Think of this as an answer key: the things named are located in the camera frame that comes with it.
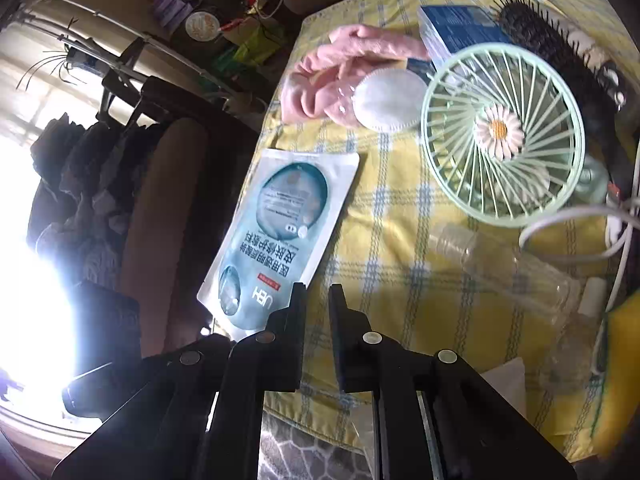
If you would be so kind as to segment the yellow sponge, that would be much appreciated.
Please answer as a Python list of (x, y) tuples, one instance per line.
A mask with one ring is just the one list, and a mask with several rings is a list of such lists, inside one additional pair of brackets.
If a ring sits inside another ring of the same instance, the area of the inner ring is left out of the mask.
[(606, 370), (593, 451), (611, 454), (623, 437), (640, 396), (640, 298), (631, 295), (606, 318)]

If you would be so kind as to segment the black hair brush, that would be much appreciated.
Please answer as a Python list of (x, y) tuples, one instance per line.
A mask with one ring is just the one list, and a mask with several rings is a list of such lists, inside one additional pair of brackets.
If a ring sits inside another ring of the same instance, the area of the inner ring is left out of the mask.
[(587, 140), (601, 152), (619, 200), (631, 196), (634, 163), (618, 134), (639, 136), (639, 84), (580, 29), (534, 0), (496, 0), (501, 30), (563, 78), (578, 104)]

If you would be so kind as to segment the purple boxes stack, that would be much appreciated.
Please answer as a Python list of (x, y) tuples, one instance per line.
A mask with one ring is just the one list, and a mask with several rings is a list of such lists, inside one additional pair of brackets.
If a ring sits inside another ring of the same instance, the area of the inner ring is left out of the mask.
[(152, 14), (160, 27), (171, 35), (197, 5), (198, 0), (155, 0)]

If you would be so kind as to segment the clear plastic bottle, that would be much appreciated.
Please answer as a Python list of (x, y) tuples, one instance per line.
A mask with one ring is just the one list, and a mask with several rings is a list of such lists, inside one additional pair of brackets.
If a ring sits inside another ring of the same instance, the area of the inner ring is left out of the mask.
[(528, 252), (489, 234), (454, 223), (439, 223), (428, 239), (431, 252), (460, 266), (475, 281), (512, 298), (556, 328), (573, 315), (600, 318), (606, 292), (602, 278), (585, 285)]

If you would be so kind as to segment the blue white face mask pouch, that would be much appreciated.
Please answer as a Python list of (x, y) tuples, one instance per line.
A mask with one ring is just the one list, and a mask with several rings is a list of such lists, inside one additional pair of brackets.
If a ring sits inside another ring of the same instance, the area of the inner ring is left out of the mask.
[(196, 295), (234, 341), (264, 330), (309, 285), (326, 251), (360, 157), (268, 148)]

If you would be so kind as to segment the round white lidded tub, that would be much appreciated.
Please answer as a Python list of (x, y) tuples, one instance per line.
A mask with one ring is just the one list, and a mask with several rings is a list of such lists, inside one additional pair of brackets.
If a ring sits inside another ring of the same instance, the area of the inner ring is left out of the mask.
[(220, 33), (220, 23), (214, 14), (198, 11), (190, 14), (184, 21), (186, 34), (194, 41), (209, 42)]

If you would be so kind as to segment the blue white tissue pack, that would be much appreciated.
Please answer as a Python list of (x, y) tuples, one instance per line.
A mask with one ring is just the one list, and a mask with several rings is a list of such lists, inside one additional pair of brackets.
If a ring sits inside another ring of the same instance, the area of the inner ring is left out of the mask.
[(480, 6), (420, 6), (420, 37), (436, 70), (474, 44), (510, 44), (510, 39)]

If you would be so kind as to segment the grey patterned fleece blanket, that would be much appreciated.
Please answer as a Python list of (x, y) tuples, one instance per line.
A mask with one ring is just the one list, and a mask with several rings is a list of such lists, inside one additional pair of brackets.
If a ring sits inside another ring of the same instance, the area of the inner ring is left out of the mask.
[(262, 414), (258, 479), (372, 479), (366, 458), (267, 412)]

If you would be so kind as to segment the pink cloth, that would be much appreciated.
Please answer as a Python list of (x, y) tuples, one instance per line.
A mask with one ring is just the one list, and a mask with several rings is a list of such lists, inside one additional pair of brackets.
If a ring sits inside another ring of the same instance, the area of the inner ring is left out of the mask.
[(308, 52), (284, 77), (280, 93), (285, 124), (329, 119), (358, 128), (352, 96), (370, 73), (396, 62), (431, 57), (420, 39), (363, 24), (341, 26), (329, 42)]

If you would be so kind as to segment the mint green handheld fan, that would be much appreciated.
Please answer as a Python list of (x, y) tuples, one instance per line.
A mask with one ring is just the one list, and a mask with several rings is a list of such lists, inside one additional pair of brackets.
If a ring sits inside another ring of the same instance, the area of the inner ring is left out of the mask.
[(431, 173), (465, 214), (522, 228), (590, 200), (587, 139), (560, 74), (512, 44), (474, 44), (428, 83), (421, 136)]

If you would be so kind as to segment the white round cotton pad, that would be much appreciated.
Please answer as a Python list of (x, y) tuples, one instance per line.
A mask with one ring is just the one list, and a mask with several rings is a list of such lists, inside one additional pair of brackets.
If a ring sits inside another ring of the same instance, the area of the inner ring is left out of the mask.
[(396, 133), (416, 126), (427, 84), (403, 68), (381, 68), (364, 77), (352, 96), (355, 118), (364, 128)]

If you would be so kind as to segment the pile of dark clothes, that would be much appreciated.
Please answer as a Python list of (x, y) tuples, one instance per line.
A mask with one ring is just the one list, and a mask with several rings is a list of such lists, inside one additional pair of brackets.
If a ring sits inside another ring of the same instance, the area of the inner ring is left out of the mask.
[(117, 288), (134, 203), (163, 134), (160, 125), (85, 128), (64, 114), (32, 144), (40, 185), (27, 243), (65, 285)]

